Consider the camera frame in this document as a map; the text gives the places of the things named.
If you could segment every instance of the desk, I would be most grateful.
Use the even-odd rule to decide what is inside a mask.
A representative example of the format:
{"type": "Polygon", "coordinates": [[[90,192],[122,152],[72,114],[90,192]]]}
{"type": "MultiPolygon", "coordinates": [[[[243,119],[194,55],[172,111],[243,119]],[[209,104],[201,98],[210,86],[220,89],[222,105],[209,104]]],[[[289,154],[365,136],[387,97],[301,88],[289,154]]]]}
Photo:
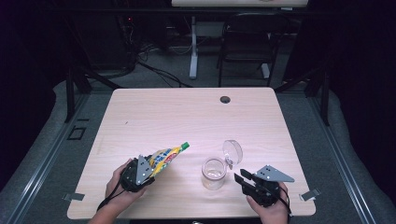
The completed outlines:
{"type": "Polygon", "coordinates": [[[299,198],[309,189],[272,89],[133,89],[114,91],[76,189],[85,197],[71,202],[68,217],[91,218],[112,172],[128,158],[186,141],[190,147],[119,218],[256,217],[233,173],[256,172],[265,164],[295,179],[286,183],[295,216],[315,213],[312,201],[299,198]],[[231,102],[222,103],[221,96],[231,102]],[[227,139],[241,145],[243,159],[221,189],[208,190],[201,182],[202,163],[221,157],[227,139]]]}
{"type": "MultiPolygon", "coordinates": [[[[306,7],[308,0],[172,0],[173,7],[306,7]]],[[[196,48],[196,22],[191,20],[190,78],[197,78],[198,52],[196,48]]],[[[262,66],[264,77],[269,75],[268,66],[262,66]]]]}

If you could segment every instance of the gray carpet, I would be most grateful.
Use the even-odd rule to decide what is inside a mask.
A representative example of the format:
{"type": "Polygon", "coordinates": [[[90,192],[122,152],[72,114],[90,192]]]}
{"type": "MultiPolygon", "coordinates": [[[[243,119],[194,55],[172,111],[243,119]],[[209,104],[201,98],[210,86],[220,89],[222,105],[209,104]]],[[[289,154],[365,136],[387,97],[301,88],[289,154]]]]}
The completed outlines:
{"type": "MultiPolygon", "coordinates": [[[[162,52],[151,51],[145,63],[160,68],[180,78],[184,83],[195,88],[217,87],[217,41],[207,39],[199,48],[198,78],[190,80],[190,53],[178,54],[169,50],[162,52]]],[[[276,64],[275,77],[272,87],[281,84],[282,74],[291,50],[292,41],[284,42],[280,51],[279,60],[276,64]]],[[[177,52],[186,51],[176,48],[177,52]]],[[[259,76],[260,71],[251,67],[245,67],[242,71],[251,71],[253,76],[259,76]]],[[[112,81],[125,88],[169,88],[158,75],[148,69],[137,65],[136,69],[124,77],[112,78],[112,81]]],[[[32,195],[31,203],[23,207],[17,220],[21,223],[86,223],[87,220],[70,220],[66,216],[69,205],[63,200],[65,193],[74,192],[85,161],[90,152],[94,137],[99,128],[101,119],[105,113],[111,90],[96,80],[91,80],[92,94],[80,96],[81,107],[75,116],[74,122],[64,125],[65,119],[65,85],[61,83],[57,92],[57,104],[51,118],[37,138],[30,152],[22,162],[19,170],[15,173],[8,185],[0,194],[0,223],[7,223],[15,208],[19,208],[20,197],[29,184],[30,177],[40,166],[48,152],[58,141],[59,154],[54,156],[54,163],[49,166],[50,170],[45,175],[45,181],[37,187],[39,191],[32,195]],[[74,126],[84,128],[85,133],[80,140],[67,140],[71,128],[74,126]],[[64,138],[57,136],[64,132],[64,138]]],[[[177,84],[169,81],[173,87],[177,84]]],[[[230,81],[227,86],[251,86],[262,83],[243,83],[230,81]]],[[[297,87],[286,93],[277,95],[282,112],[290,130],[292,141],[295,145],[304,174],[311,189],[318,188],[322,194],[315,201],[317,212],[311,217],[293,217],[290,223],[361,223],[361,218],[356,206],[351,200],[345,182],[334,163],[332,146],[323,131],[321,120],[317,118],[315,99],[307,99],[297,87]]],[[[338,146],[346,157],[347,164],[355,176],[361,191],[365,196],[368,207],[377,223],[392,223],[396,220],[396,209],[386,195],[384,195],[373,183],[353,151],[348,141],[347,128],[339,109],[335,95],[331,94],[330,100],[330,123],[338,146]]],[[[257,218],[253,219],[218,219],[204,220],[204,223],[260,223],[257,218]]],[[[129,223],[128,220],[118,220],[117,223],[129,223]]],[[[133,223],[191,223],[191,220],[136,220],[133,223]]]]}

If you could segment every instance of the hand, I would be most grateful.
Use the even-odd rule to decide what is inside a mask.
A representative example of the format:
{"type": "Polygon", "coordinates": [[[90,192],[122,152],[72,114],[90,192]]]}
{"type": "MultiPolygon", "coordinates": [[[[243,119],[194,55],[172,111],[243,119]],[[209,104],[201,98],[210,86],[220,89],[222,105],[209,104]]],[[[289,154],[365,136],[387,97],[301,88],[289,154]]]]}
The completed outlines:
{"type": "MultiPolygon", "coordinates": [[[[279,186],[288,192],[288,188],[282,182],[279,182],[279,186]]],[[[281,190],[280,197],[286,202],[286,193],[281,190]]],[[[280,200],[269,207],[262,207],[254,201],[250,196],[247,196],[247,202],[250,207],[259,215],[262,220],[262,224],[286,224],[288,223],[288,209],[280,200]]]]}
{"type": "MultiPolygon", "coordinates": [[[[117,170],[113,172],[113,176],[111,179],[108,181],[106,185],[106,194],[105,198],[110,195],[110,193],[114,190],[114,188],[117,186],[120,180],[120,176],[122,171],[126,168],[128,163],[132,159],[129,159],[127,162],[125,162],[122,166],[120,166],[117,170]]],[[[103,206],[99,211],[93,216],[93,218],[90,220],[90,223],[112,223],[114,219],[117,218],[117,216],[123,212],[125,209],[127,209],[134,201],[136,201],[138,198],[140,198],[143,193],[146,191],[148,186],[143,187],[141,190],[138,192],[130,192],[126,191],[122,188],[121,185],[117,187],[117,190],[114,192],[113,196],[118,195],[117,197],[111,199],[108,204],[103,206]]]]}

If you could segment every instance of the transparent container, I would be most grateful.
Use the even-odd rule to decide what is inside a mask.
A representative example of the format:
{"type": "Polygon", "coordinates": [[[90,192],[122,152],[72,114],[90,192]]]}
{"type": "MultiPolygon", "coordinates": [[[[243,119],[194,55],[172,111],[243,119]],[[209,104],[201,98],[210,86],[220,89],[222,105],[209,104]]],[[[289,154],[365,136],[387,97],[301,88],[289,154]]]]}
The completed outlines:
{"type": "Polygon", "coordinates": [[[227,175],[227,166],[233,169],[243,158],[242,148],[235,140],[224,141],[222,150],[224,159],[211,157],[202,165],[202,183],[207,189],[221,188],[227,175]]]}

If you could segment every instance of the chair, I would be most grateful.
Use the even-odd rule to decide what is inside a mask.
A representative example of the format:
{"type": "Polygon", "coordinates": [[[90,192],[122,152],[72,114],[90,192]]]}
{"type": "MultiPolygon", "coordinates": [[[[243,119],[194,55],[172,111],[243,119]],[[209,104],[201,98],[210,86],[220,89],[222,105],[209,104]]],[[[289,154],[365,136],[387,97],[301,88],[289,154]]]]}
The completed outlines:
{"type": "Polygon", "coordinates": [[[217,65],[219,87],[222,79],[230,78],[222,75],[223,62],[258,63],[258,68],[261,68],[263,63],[271,64],[267,81],[267,86],[270,86],[278,46],[288,26],[288,18],[275,13],[239,13],[231,16],[224,23],[222,31],[217,65]]]}

